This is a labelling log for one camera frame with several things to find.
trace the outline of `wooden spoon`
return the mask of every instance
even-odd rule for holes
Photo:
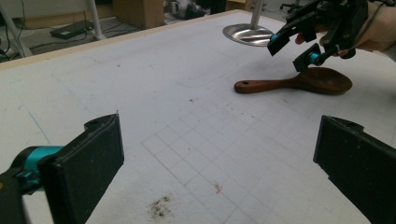
[[[239,93],[292,88],[320,94],[342,94],[352,88],[352,81],[343,74],[325,67],[312,67],[293,78],[281,80],[243,80],[233,86]]]

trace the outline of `cable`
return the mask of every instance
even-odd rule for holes
[[[8,53],[9,49],[11,48],[11,41],[9,41],[7,23],[6,23],[6,37],[7,37],[8,46],[7,46],[7,50],[5,51],[5,53]]]
[[[85,27],[87,27],[87,16],[85,14],[85,11],[84,11],[84,21],[85,21]],[[42,48],[42,47],[49,46],[49,45],[70,44],[70,43],[85,40],[87,37],[88,37],[88,31],[87,31],[87,29],[85,29],[84,37],[82,37],[81,39],[75,39],[75,40],[70,40],[70,41],[65,41],[65,42],[51,42],[51,43],[47,43],[47,44],[41,44],[41,45],[30,47],[30,49],[38,49],[38,48]]]
[[[113,26],[113,27],[110,27],[110,28],[107,28],[107,29],[103,30],[102,32],[105,32],[105,31],[112,30],[112,29],[114,29],[114,28],[117,28],[117,27],[119,27],[119,26],[121,26],[121,25],[123,25],[123,24],[124,24],[124,23],[120,22],[120,24],[118,24],[118,25],[115,25],[115,26]]]
[[[114,33],[114,32],[124,32],[124,31],[126,31],[126,32],[137,32],[137,31],[141,31],[141,29],[139,29],[139,28],[136,28],[136,27],[133,27],[133,26],[127,26],[127,27],[125,27],[124,29],[122,29],[122,30],[110,30],[110,29],[106,29],[106,30],[104,30],[103,32],[102,32],[102,34],[109,34],[109,33]]]
[[[110,33],[115,33],[115,32],[120,32],[120,33],[126,33],[126,34],[130,34],[130,33],[134,33],[134,32],[138,32],[141,31],[139,29],[134,29],[134,30],[113,30],[113,31],[106,31],[106,32],[102,32],[102,34],[110,34]]]
[[[24,49],[23,49],[23,47],[22,47],[22,45],[21,45],[20,37],[21,37],[22,30],[23,30],[23,27],[24,27],[25,22],[26,22],[26,17],[25,17],[25,10],[24,10],[24,3],[23,3],[23,0],[21,0],[21,3],[22,3],[23,23],[22,23],[22,28],[21,28],[20,34],[19,34],[18,37],[17,37],[17,42],[18,42],[19,48],[22,50],[23,56],[24,56],[24,55],[25,55],[25,52],[24,52]]]
[[[1,50],[0,53],[4,56],[4,58],[6,58],[9,61],[9,57],[6,55],[6,53],[2,49],[0,50]]]
[[[114,35],[108,36],[108,38],[111,38],[111,37],[116,37],[116,36],[119,36],[119,35],[128,35],[128,34],[132,34],[132,33],[134,33],[134,32],[123,32],[123,33],[117,33],[117,34],[114,34]]]

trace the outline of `metal stand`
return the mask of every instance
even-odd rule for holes
[[[90,12],[92,14],[93,28],[95,29],[95,33],[93,34],[93,38],[95,40],[104,40],[106,37],[102,34],[102,30],[99,22],[99,15],[96,9],[96,4],[94,0],[88,0],[88,6],[90,8]]]
[[[250,24],[230,25],[223,29],[225,36],[233,41],[255,47],[266,47],[273,35],[271,31],[258,25],[264,0],[257,2]]]

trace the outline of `table surface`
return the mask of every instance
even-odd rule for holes
[[[330,58],[323,66],[353,82],[343,95],[238,94],[242,79],[297,75],[292,61],[311,45],[272,57],[222,34],[250,19],[233,11],[0,64],[0,170],[119,111],[125,163],[88,223],[369,223],[312,158],[322,115],[396,146],[396,63],[360,50]],[[24,200],[33,223],[51,223],[43,192]]]

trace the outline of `wire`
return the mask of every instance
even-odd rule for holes
[[[17,58],[18,56],[21,56],[21,55],[17,52],[17,53],[15,53],[14,55],[10,56],[10,57],[9,57],[9,60],[12,61],[12,60],[14,60],[15,58]]]
[[[8,53],[9,49],[11,48],[11,41],[9,41],[7,23],[6,23],[6,37],[7,37],[8,46],[7,46],[7,50],[5,51],[5,53]]]
[[[1,52],[1,54],[9,61],[9,57],[4,52]]]
[[[116,37],[116,36],[119,36],[119,35],[128,35],[128,34],[132,34],[132,33],[134,33],[134,31],[132,31],[132,32],[123,32],[123,33],[117,33],[117,34],[114,34],[114,35],[108,36],[108,38],[111,38],[111,37]]]
[[[0,49],[0,54],[1,54],[1,55],[4,55],[6,58],[8,58],[8,56],[6,55],[6,52],[3,51],[2,49]]]
[[[20,31],[20,33],[18,34],[18,37],[17,37],[17,42],[18,42],[18,45],[19,45],[20,49],[22,50],[23,56],[24,56],[24,55],[25,55],[25,52],[24,52],[24,49],[23,49],[23,47],[22,47],[22,45],[21,45],[20,37],[21,37],[22,30],[23,30],[23,27],[24,27],[25,22],[26,22],[26,17],[25,17],[25,10],[24,10],[24,3],[23,3],[23,0],[21,0],[21,3],[22,3],[23,23],[22,23],[21,31]]]
[[[84,11],[84,21],[85,21],[85,27],[87,27],[87,16],[85,14],[85,11]],[[87,37],[88,37],[88,31],[87,31],[87,29],[85,29],[84,37],[82,37],[81,39],[75,39],[75,40],[70,40],[70,41],[65,41],[65,42],[51,42],[51,43],[47,43],[47,44],[41,44],[41,45],[30,47],[30,49],[38,49],[38,48],[42,48],[42,47],[49,46],[49,45],[70,44],[70,43],[85,40]]]
[[[119,26],[121,26],[121,25],[123,25],[123,24],[124,24],[124,23],[120,22],[120,24],[115,25],[115,26],[110,27],[110,28],[107,28],[107,29],[103,30],[102,32],[106,32],[106,31],[112,30],[112,29],[117,28],[117,27],[119,27]]]
[[[125,27],[124,29],[121,29],[121,30],[106,29],[106,30],[104,30],[102,32],[102,34],[109,34],[109,33],[114,33],[114,32],[124,32],[124,31],[126,31],[126,32],[137,32],[137,31],[141,31],[141,29],[128,25],[127,27]]]

